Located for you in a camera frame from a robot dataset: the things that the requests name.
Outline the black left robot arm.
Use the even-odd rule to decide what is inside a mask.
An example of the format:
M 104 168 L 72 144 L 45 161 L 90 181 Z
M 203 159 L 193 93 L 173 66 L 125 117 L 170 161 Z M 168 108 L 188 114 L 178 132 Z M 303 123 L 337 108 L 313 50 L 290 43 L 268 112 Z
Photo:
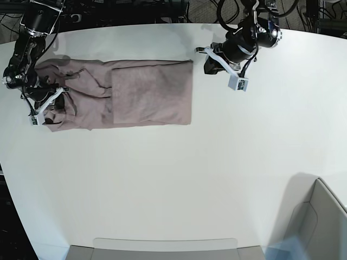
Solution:
M 239 72 L 239 76 L 243 77 L 251 62 L 256 60 L 261 47 L 273 48 L 278 43 L 280 27 L 275 1 L 242 1 L 241 3 L 245 7 L 246 17 L 234 29 L 222 18 L 224 1 L 218 2 L 217 21 L 227 31 L 226 40 L 223 43 L 213 42 L 210 48 L 230 66 L 240 65 L 245 61 Z

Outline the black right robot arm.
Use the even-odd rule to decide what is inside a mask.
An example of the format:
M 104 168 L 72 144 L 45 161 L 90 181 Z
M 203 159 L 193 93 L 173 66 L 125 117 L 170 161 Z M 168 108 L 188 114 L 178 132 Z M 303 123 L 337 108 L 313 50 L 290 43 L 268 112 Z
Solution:
M 1 1 L 1 13 L 22 14 L 18 39 L 8 66 L 3 73 L 3 82 L 9 89 L 21 91 L 31 116 L 39 114 L 29 99 L 41 102 L 48 95 L 60 95 L 63 88 L 48 85 L 40 80 L 35 71 L 36 62 L 50 48 L 46 37 L 60 28 L 60 16 L 65 1 Z

